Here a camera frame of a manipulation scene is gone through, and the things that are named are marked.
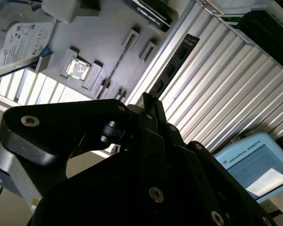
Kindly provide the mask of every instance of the robotic arm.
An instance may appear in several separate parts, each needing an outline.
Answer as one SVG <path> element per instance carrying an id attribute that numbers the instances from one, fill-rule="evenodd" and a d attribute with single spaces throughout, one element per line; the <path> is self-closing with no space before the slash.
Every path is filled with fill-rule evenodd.
<path id="1" fill-rule="evenodd" d="M 0 185 L 23 197 L 32 226 L 276 226 L 198 142 L 185 144 L 149 94 L 117 100 L 22 106 L 0 127 Z M 67 179 L 69 158 L 119 145 Z"/>

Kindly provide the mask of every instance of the screw head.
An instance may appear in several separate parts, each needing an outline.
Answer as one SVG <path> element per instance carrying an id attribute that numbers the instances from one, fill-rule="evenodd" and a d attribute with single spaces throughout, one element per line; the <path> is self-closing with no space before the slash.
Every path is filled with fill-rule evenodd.
<path id="1" fill-rule="evenodd" d="M 21 118 L 21 123 L 28 127 L 37 127 L 40 125 L 39 119 L 31 115 L 23 116 Z"/>
<path id="2" fill-rule="evenodd" d="M 263 220 L 268 226 L 273 226 L 266 217 L 263 217 Z"/>
<path id="3" fill-rule="evenodd" d="M 150 188 L 149 194 L 151 199 L 153 199 L 157 203 L 162 203 L 164 201 L 164 194 L 157 187 Z"/>
<path id="4" fill-rule="evenodd" d="M 177 129 L 176 129 L 176 127 L 175 126 L 170 126 L 170 129 L 173 131 L 173 132 L 176 132 L 177 131 Z"/>
<path id="5" fill-rule="evenodd" d="M 195 145 L 198 150 L 202 150 L 202 147 L 199 144 Z"/>
<path id="6" fill-rule="evenodd" d="M 221 216 L 219 213 L 217 213 L 216 211 L 212 211 L 212 212 L 211 212 L 211 216 L 212 216 L 214 222 L 215 222 L 218 226 L 223 226 L 223 225 L 225 225 L 225 222 L 223 221 L 222 216 Z"/>
<path id="7" fill-rule="evenodd" d="M 124 112 L 124 111 L 125 111 L 125 108 L 124 108 L 124 107 L 122 107 L 122 106 L 118 106 L 118 108 L 119 108 L 119 110 L 121 110 L 122 112 Z"/>

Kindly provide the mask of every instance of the blue tablet case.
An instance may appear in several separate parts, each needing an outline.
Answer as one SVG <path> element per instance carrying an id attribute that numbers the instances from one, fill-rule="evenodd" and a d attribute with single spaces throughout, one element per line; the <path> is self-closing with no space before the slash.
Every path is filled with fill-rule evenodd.
<path id="1" fill-rule="evenodd" d="M 283 150 L 267 133 L 239 140 L 214 156 L 258 203 L 283 191 Z"/>

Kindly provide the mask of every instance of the white ribbed panel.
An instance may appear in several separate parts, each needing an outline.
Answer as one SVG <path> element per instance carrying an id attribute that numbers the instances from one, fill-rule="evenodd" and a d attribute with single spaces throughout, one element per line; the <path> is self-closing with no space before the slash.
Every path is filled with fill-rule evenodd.
<path id="1" fill-rule="evenodd" d="M 135 104 L 164 70 L 186 33 L 200 41 L 160 99 L 167 119 L 186 143 L 214 151 L 236 135 L 256 129 L 283 135 L 283 68 L 264 51 L 192 5 L 161 56 L 143 75 L 127 104 Z"/>
<path id="2" fill-rule="evenodd" d="M 88 97 L 57 83 L 42 73 L 22 70 L 1 78 L 0 107 L 5 111 L 19 105 L 40 105 L 62 102 L 89 101 Z"/>

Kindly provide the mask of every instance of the display screen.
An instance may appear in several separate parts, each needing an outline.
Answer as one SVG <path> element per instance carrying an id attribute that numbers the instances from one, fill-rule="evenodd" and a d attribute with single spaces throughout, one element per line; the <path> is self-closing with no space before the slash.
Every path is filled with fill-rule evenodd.
<path id="1" fill-rule="evenodd" d="M 283 185 L 283 162 L 266 145 L 227 170 L 254 199 Z"/>

